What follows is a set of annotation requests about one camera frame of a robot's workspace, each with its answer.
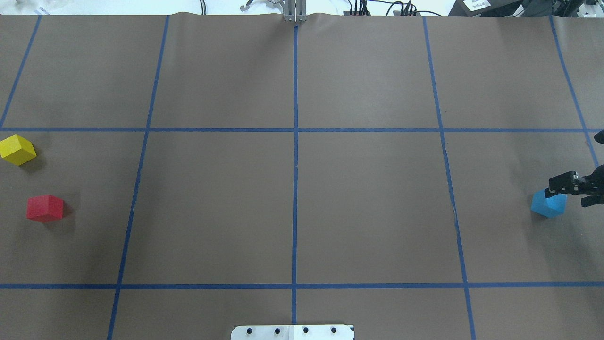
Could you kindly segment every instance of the yellow cube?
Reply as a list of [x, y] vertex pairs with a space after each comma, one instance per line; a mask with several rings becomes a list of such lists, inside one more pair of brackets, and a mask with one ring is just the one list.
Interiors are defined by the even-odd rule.
[[0, 142], [0, 156], [14, 165], [21, 165], [36, 158], [31, 142], [18, 134]]

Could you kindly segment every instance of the red cube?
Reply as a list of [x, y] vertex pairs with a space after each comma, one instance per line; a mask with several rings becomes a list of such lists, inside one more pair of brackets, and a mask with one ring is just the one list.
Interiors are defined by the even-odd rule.
[[27, 200], [27, 219], [46, 223], [63, 218], [63, 200], [52, 195]]

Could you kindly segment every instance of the cube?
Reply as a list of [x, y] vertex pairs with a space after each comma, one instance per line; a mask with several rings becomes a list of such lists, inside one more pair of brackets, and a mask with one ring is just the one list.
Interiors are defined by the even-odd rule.
[[0, 156], [14, 165], [21, 165], [36, 158], [36, 151], [31, 142], [18, 134], [0, 142]]
[[52, 195], [31, 197], [27, 200], [27, 218], [46, 223], [63, 218], [63, 200]]
[[544, 190], [541, 190], [535, 192], [533, 195], [533, 203], [531, 204], [530, 209], [537, 214], [552, 218], [564, 214], [566, 200], [567, 196], [564, 194], [546, 198]]

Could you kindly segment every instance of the vertical blue line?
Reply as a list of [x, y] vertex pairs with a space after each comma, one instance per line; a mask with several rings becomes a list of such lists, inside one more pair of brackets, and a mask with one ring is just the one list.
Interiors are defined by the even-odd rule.
[[25, 54], [23, 55], [23, 59], [21, 60], [21, 65], [19, 66], [19, 70], [17, 71], [17, 76], [14, 78], [13, 88], [10, 90], [10, 94], [8, 95], [8, 99], [6, 101], [6, 106], [4, 107], [4, 112], [2, 113], [2, 118], [0, 118], [0, 128], [4, 126], [4, 121], [6, 120], [6, 115], [8, 114], [8, 109], [10, 108], [10, 103], [13, 101], [14, 92], [17, 90], [17, 84], [19, 83], [19, 79], [21, 78], [21, 73], [23, 72], [23, 67], [25, 67], [25, 62], [27, 61], [27, 56], [30, 55], [31, 46], [34, 44], [34, 39], [36, 38], [37, 29], [40, 27], [40, 21], [42, 20], [42, 16], [39, 15], [36, 20], [36, 25], [34, 26], [34, 31], [31, 33], [30, 42], [27, 44], [27, 48], [25, 49]]
[[168, 33], [168, 24], [170, 22], [170, 16], [165, 16], [164, 23], [164, 34], [161, 38], [161, 47], [159, 48], [159, 58], [157, 61], [157, 69], [155, 70], [155, 81], [153, 82], [153, 92], [151, 93], [151, 102], [149, 103], [149, 113], [147, 115], [147, 128], [145, 130], [145, 136], [143, 138], [143, 147], [141, 149], [141, 157], [138, 161], [137, 179], [134, 183], [134, 192], [132, 194], [132, 204], [130, 205], [130, 215], [128, 217], [128, 227], [126, 228], [126, 237], [124, 238], [124, 247], [121, 253], [120, 271], [117, 278], [117, 288], [115, 289], [114, 304], [111, 310], [111, 320], [109, 321], [109, 331], [107, 333], [107, 340], [113, 338], [113, 331], [115, 327], [115, 317], [117, 316], [117, 307], [120, 303], [120, 292], [121, 284], [124, 278], [124, 268], [126, 267], [126, 257], [128, 255], [128, 245], [130, 243], [130, 234], [132, 232], [132, 222], [134, 221], [134, 208], [137, 205], [138, 188], [141, 183], [141, 174], [143, 172], [143, 165], [145, 162], [145, 153], [147, 151], [147, 141], [149, 139], [149, 129], [151, 126], [151, 119], [153, 117], [153, 106], [155, 104], [155, 94], [157, 92], [157, 84], [159, 81], [159, 72], [161, 71], [161, 61], [164, 55], [165, 37]]
[[292, 209], [292, 325], [298, 323], [298, 25], [294, 27], [294, 199]]
[[426, 17], [422, 17], [423, 19], [423, 31], [426, 37], [426, 50], [428, 52], [428, 64], [430, 66], [430, 77], [432, 80], [432, 92], [434, 93], [434, 105], [436, 106], [436, 116], [439, 121], [439, 130], [440, 130], [440, 145], [443, 150], [443, 158], [445, 160], [445, 171], [447, 174], [447, 183], [449, 185], [449, 198], [451, 200], [451, 205], [453, 206], [453, 213], [455, 215], [455, 232], [457, 233], [457, 252], [459, 254], [459, 263], [461, 267], [461, 277], [463, 279], [464, 285], [464, 293], [466, 295], [466, 310], [467, 310], [467, 320], [470, 326], [470, 336], [472, 340], [476, 340], [476, 331], [474, 329], [474, 316], [472, 314], [472, 301], [470, 300], [470, 290], [467, 284], [467, 273], [466, 273], [466, 261], [463, 256], [463, 245], [461, 244], [461, 232], [459, 229], [459, 219], [457, 218], [457, 206], [455, 205], [455, 194], [453, 192], [453, 182], [451, 180], [451, 169], [449, 167], [449, 156], [447, 155], [446, 149], [446, 141], [445, 141], [445, 130], [443, 127], [443, 119], [440, 114], [440, 102], [439, 102], [439, 93], [436, 88], [436, 76], [434, 75], [434, 63], [432, 61], [432, 51], [430, 49], [430, 38], [428, 35], [428, 23], [426, 22]]
[[554, 17], [550, 15], [550, 25], [551, 32], [554, 34], [554, 42], [556, 43], [556, 49], [558, 51], [558, 58], [560, 59], [560, 65], [562, 65], [562, 71], [564, 72], [564, 77], [567, 80], [568, 89], [570, 90], [570, 95], [573, 97], [574, 108], [577, 109], [577, 114], [579, 115], [579, 121], [581, 122], [581, 127], [583, 128], [583, 133], [585, 134], [585, 139], [587, 140], [587, 145], [590, 148], [591, 158], [594, 161], [594, 165], [598, 167], [598, 158], [596, 157], [596, 152], [594, 151], [594, 146], [591, 143], [590, 134], [587, 130], [587, 126], [585, 124], [585, 119], [583, 118], [583, 112], [581, 112], [581, 107], [579, 106], [579, 101], [577, 100], [577, 95], [574, 92], [573, 83], [570, 80], [570, 76], [568, 75], [568, 70], [566, 68], [566, 63], [564, 62], [564, 57], [562, 55], [562, 49], [560, 48], [560, 42], [558, 41], [558, 33], [556, 32], [556, 26], [554, 25]]

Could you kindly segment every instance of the blue cube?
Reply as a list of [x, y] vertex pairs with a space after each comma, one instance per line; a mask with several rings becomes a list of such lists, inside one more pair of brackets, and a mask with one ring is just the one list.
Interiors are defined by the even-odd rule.
[[530, 209], [539, 215], [552, 218], [564, 214], [566, 200], [567, 196], [564, 194], [546, 198], [545, 192], [541, 190], [533, 195], [533, 204]]

